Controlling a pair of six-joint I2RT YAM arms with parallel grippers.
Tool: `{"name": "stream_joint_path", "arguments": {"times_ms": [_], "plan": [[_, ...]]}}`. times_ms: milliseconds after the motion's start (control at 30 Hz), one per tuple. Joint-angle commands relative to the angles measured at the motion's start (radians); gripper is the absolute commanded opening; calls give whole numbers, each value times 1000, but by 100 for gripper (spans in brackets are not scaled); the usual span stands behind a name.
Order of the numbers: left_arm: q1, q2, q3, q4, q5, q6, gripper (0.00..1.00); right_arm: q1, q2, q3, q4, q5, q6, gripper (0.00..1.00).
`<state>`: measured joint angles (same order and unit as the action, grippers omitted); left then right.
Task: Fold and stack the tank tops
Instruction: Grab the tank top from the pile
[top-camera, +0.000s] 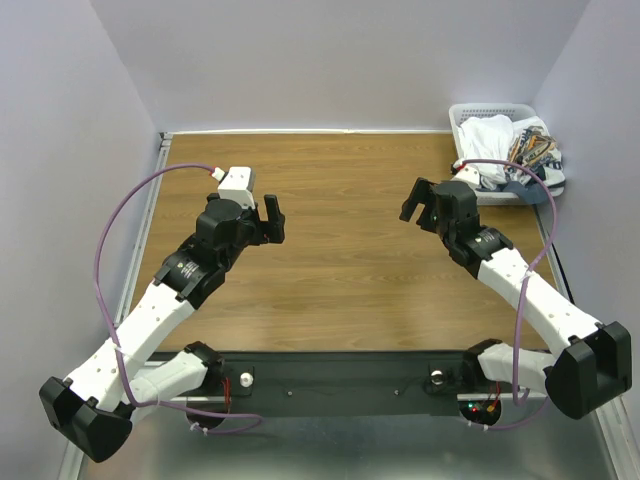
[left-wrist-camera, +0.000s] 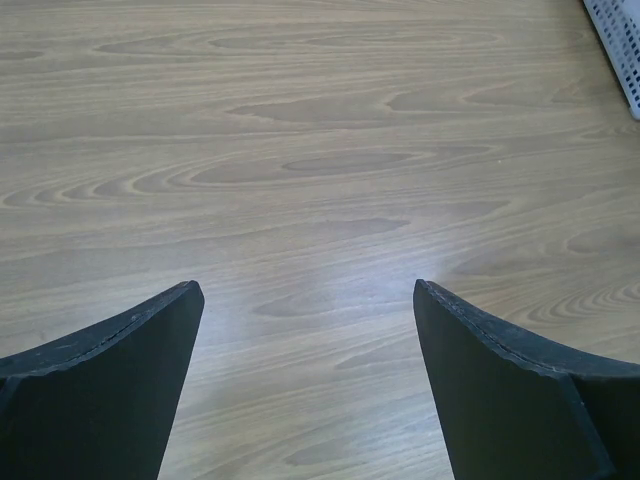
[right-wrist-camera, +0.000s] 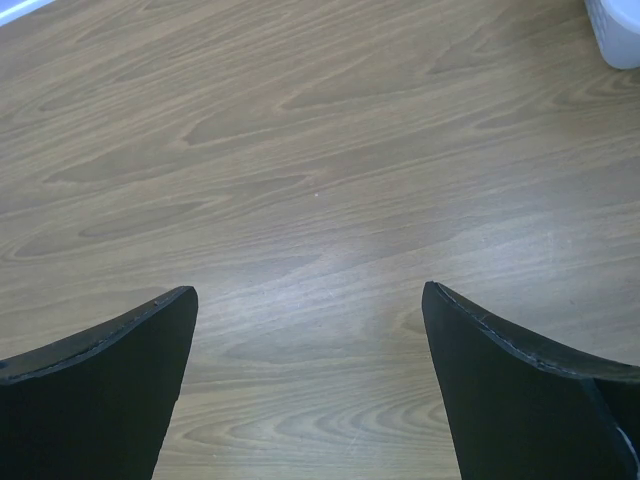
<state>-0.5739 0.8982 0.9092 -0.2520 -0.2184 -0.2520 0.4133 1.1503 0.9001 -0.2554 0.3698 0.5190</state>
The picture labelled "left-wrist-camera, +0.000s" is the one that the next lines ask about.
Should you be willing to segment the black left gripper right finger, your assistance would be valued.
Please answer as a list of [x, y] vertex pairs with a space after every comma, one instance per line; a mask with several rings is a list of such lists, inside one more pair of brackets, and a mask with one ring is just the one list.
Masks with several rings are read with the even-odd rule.
[[413, 309], [458, 479], [635, 479], [639, 367], [546, 339], [419, 280]]

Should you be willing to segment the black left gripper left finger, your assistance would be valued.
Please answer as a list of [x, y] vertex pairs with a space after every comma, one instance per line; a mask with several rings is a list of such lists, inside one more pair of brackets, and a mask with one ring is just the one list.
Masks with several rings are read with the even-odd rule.
[[2, 478], [157, 478], [204, 304], [181, 282], [2, 358]]

